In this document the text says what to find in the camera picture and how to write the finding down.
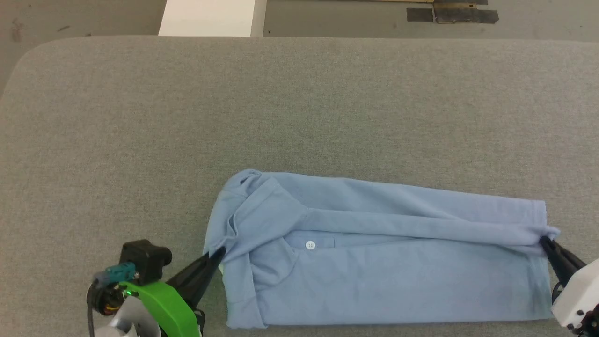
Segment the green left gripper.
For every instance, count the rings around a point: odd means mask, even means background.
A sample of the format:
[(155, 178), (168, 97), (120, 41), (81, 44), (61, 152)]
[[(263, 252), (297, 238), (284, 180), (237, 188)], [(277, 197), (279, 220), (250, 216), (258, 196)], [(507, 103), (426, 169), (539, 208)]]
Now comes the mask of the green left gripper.
[(158, 281), (143, 286), (132, 282), (119, 285), (124, 294), (141, 301), (168, 337), (200, 337), (202, 333), (192, 309), (199, 305), (225, 254), (225, 247), (204, 254), (166, 284)]

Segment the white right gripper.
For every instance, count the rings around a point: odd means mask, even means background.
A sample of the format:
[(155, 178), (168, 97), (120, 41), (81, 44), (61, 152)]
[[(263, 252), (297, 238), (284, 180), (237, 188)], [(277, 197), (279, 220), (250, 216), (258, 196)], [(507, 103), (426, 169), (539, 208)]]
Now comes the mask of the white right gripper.
[(548, 236), (539, 243), (563, 288), (551, 308), (554, 318), (573, 334), (598, 334), (599, 260), (586, 265)]

